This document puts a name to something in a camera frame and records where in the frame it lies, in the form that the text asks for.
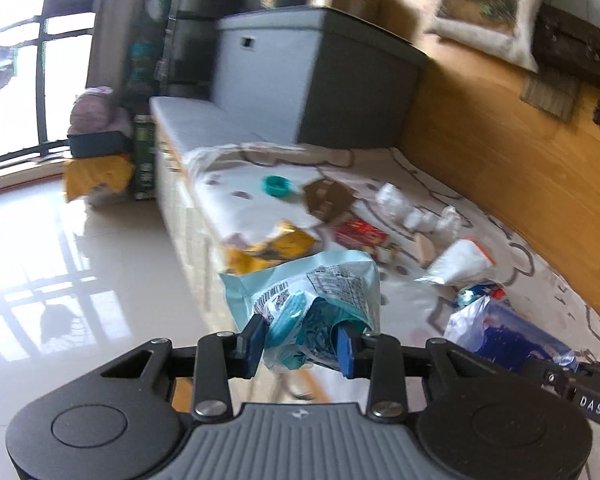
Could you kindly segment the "white drawer cabinet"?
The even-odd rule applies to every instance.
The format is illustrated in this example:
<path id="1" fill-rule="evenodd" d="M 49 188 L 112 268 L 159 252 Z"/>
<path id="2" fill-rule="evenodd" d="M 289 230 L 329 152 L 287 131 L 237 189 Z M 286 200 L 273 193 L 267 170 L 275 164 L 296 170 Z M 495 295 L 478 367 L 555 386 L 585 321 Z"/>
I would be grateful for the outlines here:
<path id="1" fill-rule="evenodd" d="M 156 122 L 156 199 L 189 291 L 210 330 L 235 327 L 224 298 L 224 256 L 218 233 L 193 193 L 183 156 Z"/>

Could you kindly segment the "black balcony railing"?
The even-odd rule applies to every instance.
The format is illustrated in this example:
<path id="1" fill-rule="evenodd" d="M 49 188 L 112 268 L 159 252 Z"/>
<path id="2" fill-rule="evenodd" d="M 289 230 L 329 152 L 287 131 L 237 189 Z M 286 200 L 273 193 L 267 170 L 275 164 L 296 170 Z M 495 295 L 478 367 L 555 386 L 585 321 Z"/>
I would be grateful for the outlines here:
<path id="1" fill-rule="evenodd" d="M 0 172 L 67 153 L 94 23 L 95 0 L 0 0 L 0 46 L 17 53 L 0 91 Z"/>

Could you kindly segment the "teal round lid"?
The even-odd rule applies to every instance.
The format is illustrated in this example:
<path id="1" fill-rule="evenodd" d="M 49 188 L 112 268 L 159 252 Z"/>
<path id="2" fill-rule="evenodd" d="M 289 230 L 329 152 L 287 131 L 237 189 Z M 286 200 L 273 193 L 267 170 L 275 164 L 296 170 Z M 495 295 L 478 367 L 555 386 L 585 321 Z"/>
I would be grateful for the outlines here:
<path id="1" fill-rule="evenodd" d="M 265 176 L 262 179 L 262 191 L 268 196 L 284 198 L 292 192 L 292 184 L 281 176 Z"/>

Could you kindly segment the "green cardboard box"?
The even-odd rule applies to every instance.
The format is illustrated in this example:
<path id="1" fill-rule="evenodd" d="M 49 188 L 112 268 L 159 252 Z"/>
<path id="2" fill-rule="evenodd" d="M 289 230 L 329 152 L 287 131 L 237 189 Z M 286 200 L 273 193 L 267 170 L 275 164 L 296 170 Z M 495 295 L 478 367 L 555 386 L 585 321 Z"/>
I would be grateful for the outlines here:
<path id="1" fill-rule="evenodd" d="M 155 124 L 149 115 L 136 115 L 133 126 L 132 196 L 134 200 L 151 200 L 155 197 Z"/>

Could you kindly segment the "patterned bed sheet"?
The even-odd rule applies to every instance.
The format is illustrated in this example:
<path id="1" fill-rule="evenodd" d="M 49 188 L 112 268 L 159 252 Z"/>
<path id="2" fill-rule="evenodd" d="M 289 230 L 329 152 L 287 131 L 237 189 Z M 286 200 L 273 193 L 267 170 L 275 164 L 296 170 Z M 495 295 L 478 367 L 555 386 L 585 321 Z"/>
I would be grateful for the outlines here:
<path id="1" fill-rule="evenodd" d="M 389 235 L 379 261 L 382 329 L 406 344 L 420 346 L 440 336 L 453 311 L 454 289 L 417 283 L 450 245 L 429 234 L 405 229 L 379 209 L 375 194 L 396 186 L 416 207 L 440 214 L 453 206 L 463 219 L 460 237 L 479 242 L 495 260 L 490 279 L 501 285 L 514 311 L 570 347 L 584 362 L 600 362 L 600 316 L 517 233 L 419 171 L 397 150 L 330 150 L 269 143 L 197 148 L 183 156 L 202 211 L 222 244 L 245 248 L 265 240 L 280 220 L 317 239 L 316 250 L 335 250 L 336 222 L 321 222 L 306 211 L 302 186 L 332 178 L 355 192 L 344 214 L 358 217 Z M 284 198 L 262 191 L 265 176 L 292 184 Z"/>

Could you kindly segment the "decorative pillow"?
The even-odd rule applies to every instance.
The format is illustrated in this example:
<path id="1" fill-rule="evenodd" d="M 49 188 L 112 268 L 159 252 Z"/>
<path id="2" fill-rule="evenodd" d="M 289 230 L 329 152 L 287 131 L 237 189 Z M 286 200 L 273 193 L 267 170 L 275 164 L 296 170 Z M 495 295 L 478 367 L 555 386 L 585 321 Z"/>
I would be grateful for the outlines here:
<path id="1" fill-rule="evenodd" d="M 532 54 L 543 0 L 438 0 L 427 32 L 535 73 Z"/>

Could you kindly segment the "grey storage box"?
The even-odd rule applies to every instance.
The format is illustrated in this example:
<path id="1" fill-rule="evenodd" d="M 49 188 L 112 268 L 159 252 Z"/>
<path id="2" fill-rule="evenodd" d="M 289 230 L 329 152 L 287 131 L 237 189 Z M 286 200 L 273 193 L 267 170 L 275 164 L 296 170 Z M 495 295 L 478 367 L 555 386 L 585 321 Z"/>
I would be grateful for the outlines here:
<path id="1" fill-rule="evenodd" d="M 222 18 L 212 101 L 275 142 L 390 148 L 427 55 L 360 18 L 295 6 Z"/>

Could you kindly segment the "yellow cloth covered box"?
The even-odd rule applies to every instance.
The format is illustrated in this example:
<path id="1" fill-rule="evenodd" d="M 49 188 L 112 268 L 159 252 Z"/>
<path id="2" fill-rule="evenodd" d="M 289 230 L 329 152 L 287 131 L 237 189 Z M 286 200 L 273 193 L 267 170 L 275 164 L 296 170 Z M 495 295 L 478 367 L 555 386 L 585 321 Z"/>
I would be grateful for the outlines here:
<path id="1" fill-rule="evenodd" d="M 126 202 L 134 171 L 126 155 L 70 159 L 62 177 L 65 200 L 83 198 L 93 208 Z"/>

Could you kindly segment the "red snack packet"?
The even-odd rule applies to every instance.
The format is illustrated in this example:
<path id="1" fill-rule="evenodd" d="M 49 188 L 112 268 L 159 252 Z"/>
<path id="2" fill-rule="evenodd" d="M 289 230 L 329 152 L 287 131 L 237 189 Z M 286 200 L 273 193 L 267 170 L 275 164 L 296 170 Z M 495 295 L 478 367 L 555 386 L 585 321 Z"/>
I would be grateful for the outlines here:
<path id="1" fill-rule="evenodd" d="M 373 254 L 388 243 L 389 235 L 358 217 L 350 218 L 336 226 L 336 242 L 348 249 L 362 250 Z"/>

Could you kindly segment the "yellow snack bag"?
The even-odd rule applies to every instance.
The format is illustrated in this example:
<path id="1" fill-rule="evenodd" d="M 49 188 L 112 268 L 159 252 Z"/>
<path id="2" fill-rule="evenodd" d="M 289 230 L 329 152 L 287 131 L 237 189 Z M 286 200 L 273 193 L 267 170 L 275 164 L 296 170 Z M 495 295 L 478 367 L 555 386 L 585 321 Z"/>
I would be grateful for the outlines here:
<path id="1" fill-rule="evenodd" d="M 268 237 L 257 244 L 239 248 L 226 244 L 226 272 L 245 275 L 308 256 L 317 239 L 288 220 L 280 220 Z"/>

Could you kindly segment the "brown cardboard piece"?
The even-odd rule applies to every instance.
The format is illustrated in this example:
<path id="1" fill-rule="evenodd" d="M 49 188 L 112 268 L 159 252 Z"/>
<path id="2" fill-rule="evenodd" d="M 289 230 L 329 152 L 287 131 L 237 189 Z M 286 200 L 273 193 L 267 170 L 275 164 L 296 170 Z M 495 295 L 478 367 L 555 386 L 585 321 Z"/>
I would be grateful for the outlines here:
<path id="1" fill-rule="evenodd" d="M 327 223 L 348 211 L 356 201 L 355 192 L 332 178 L 321 178 L 302 186 L 306 211 Z"/>

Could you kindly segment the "blue Pepsi can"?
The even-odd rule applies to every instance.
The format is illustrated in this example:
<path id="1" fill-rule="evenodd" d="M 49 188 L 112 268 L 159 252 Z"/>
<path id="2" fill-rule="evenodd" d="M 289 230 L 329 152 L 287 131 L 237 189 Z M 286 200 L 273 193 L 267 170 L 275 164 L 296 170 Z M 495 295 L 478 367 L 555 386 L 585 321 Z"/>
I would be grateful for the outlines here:
<path id="1" fill-rule="evenodd" d="M 494 282 L 464 287 L 456 294 L 444 338 L 512 372 L 529 358 L 570 370 L 578 367 L 574 351 L 518 315 L 504 288 Z"/>

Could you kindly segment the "crumpled white plastic bag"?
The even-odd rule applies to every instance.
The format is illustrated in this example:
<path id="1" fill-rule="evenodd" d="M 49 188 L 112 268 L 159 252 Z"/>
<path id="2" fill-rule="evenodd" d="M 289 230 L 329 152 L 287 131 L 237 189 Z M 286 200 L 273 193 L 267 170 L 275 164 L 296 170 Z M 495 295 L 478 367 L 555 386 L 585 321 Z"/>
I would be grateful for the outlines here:
<path id="1" fill-rule="evenodd" d="M 453 206 L 444 207 L 440 214 L 420 209 L 391 183 L 379 189 L 375 202 L 390 220 L 410 231 L 432 235 L 441 244 L 452 244 L 460 237 L 463 219 Z"/>

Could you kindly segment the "light blue snack bag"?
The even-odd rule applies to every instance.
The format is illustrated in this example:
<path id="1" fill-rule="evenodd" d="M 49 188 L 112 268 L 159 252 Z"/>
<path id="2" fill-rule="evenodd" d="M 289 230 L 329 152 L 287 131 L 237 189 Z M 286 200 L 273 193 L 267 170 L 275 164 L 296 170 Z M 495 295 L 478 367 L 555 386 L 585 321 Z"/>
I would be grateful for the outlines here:
<path id="1" fill-rule="evenodd" d="M 338 370 L 339 325 L 380 330 L 379 271 L 366 252 L 329 250 L 221 280 L 238 328 L 255 314 L 268 324 L 262 360 L 271 370 L 310 363 Z"/>

